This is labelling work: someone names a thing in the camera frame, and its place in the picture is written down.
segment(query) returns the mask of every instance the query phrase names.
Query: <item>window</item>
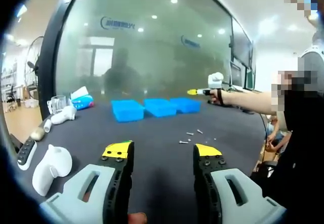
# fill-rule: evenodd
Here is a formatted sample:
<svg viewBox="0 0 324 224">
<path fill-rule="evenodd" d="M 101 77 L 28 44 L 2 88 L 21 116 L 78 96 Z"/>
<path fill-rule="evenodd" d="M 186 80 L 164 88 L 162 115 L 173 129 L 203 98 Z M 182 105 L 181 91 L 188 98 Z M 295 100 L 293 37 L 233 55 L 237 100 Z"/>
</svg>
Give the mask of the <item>window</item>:
<svg viewBox="0 0 324 224">
<path fill-rule="evenodd" d="M 56 94 L 95 100 L 186 96 L 230 79 L 231 16 L 213 0 L 76 0 L 61 36 Z"/>
</svg>

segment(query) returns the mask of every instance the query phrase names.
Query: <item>table surface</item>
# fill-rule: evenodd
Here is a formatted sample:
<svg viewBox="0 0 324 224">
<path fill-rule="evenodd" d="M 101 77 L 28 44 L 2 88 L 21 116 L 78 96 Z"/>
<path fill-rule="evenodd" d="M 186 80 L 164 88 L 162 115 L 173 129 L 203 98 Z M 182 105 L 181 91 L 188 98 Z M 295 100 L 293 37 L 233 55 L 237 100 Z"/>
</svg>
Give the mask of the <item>table surface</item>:
<svg viewBox="0 0 324 224">
<path fill-rule="evenodd" d="M 16 167 L 17 180 L 37 202 L 43 202 L 54 193 L 62 192 L 64 183 L 79 170 L 95 164 L 106 146 L 132 140 L 135 157 L 129 213 L 145 212 L 155 224 L 196 223 L 193 144 L 216 147 L 229 167 L 250 175 L 259 158 L 264 135 L 260 115 L 245 114 L 237 108 L 202 103 L 196 114 L 155 118 L 145 113 L 143 120 L 117 123 L 110 105 L 97 104 L 78 111 L 74 121 L 53 125 L 38 143 L 30 168 L 21 171 Z M 188 138 L 191 139 L 188 145 L 179 144 L 180 140 Z M 48 144 L 69 150 L 73 166 L 71 173 L 56 178 L 47 196 L 42 197 L 33 189 L 31 181 Z"/>
</svg>

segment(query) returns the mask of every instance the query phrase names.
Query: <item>remote control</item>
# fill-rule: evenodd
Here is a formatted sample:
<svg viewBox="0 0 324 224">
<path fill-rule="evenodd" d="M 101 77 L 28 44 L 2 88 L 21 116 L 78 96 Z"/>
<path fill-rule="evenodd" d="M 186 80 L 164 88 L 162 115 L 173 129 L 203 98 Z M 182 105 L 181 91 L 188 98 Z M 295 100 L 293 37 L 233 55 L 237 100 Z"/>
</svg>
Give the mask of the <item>remote control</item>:
<svg viewBox="0 0 324 224">
<path fill-rule="evenodd" d="M 32 140 L 27 140 L 25 144 L 20 148 L 17 155 L 18 167 L 21 170 L 27 170 L 30 166 L 31 159 L 36 151 L 37 143 Z"/>
</svg>

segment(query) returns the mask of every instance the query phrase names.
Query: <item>hand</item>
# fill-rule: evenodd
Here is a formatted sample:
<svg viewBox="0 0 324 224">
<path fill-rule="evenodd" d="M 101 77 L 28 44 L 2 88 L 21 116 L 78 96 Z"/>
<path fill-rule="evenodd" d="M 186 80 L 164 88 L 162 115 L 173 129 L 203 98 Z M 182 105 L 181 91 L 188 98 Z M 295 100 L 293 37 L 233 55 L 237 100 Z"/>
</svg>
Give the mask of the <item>hand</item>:
<svg viewBox="0 0 324 224">
<path fill-rule="evenodd" d="M 275 134 L 271 133 L 270 135 L 268 135 L 267 143 L 271 144 L 273 142 L 274 138 L 275 138 Z"/>
<path fill-rule="evenodd" d="M 231 96 L 232 93 L 229 93 L 227 91 L 222 90 L 221 94 L 222 94 L 222 99 L 223 99 L 224 105 L 230 104 L 229 99 L 230 99 L 230 96 Z M 211 97 L 212 97 L 212 102 L 213 103 L 220 104 L 220 101 L 219 101 L 218 96 L 217 96 L 217 89 L 211 90 Z"/>
<path fill-rule="evenodd" d="M 273 146 L 273 144 L 269 143 L 268 146 L 265 147 L 267 152 L 276 152 L 277 148 Z"/>
<path fill-rule="evenodd" d="M 147 224 L 147 217 L 143 212 L 129 214 L 128 224 Z"/>
</svg>

